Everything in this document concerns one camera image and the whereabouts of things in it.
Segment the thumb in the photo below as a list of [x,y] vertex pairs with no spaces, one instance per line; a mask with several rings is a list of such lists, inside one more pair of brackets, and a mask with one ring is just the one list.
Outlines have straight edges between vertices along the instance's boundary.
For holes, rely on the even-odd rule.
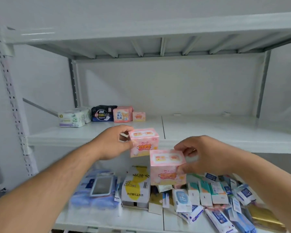
[[121,142],[121,152],[124,152],[128,149],[132,149],[133,147],[134,147],[134,144],[132,141]]
[[200,173],[199,162],[185,163],[177,168],[177,174]]

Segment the person's left hand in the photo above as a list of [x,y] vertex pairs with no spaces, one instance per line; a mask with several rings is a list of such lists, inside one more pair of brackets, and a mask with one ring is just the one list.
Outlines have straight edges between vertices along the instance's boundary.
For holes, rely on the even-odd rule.
[[122,152],[133,148],[132,141],[121,135],[128,135],[134,128],[128,125],[118,125],[107,128],[88,144],[98,151],[100,160],[109,160],[119,156]]

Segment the dark blue package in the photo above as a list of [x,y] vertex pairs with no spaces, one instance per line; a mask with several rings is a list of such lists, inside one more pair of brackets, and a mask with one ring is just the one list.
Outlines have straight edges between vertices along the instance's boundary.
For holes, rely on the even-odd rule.
[[99,105],[92,108],[93,122],[113,122],[113,109],[116,105]]

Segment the hand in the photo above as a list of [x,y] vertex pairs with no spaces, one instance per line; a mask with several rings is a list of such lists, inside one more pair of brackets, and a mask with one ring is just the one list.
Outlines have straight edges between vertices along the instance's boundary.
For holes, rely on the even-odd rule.
[[252,155],[247,151],[230,146],[208,136],[189,137],[174,147],[181,150],[184,156],[198,155],[198,160],[180,165],[178,174],[209,172],[215,175],[237,173],[240,160],[246,155]]
[[109,160],[119,156],[122,152],[133,148],[132,141],[121,135],[128,135],[134,128],[128,125],[118,125],[107,128],[94,138],[89,144],[98,150],[100,160]]

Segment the pink and yellow box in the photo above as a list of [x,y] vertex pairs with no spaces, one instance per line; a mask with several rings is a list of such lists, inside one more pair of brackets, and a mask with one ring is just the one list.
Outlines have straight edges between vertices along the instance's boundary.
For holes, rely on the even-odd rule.
[[115,123],[128,123],[132,121],[132,106],[119,106],[113,109],[113,119]]
[[151,185],[186,184],[186,174],[177,175],[177,167],[186,163],[178,150],[151,150]]
[[130,157],[150,155],[150,150],[159,148],[159,134],[154,128],[135,129],[128,132],[134,142],[134,148],[130,150]]
[[144,122],[145,121],[145,112],[133,112],[132,120],[134,122]]

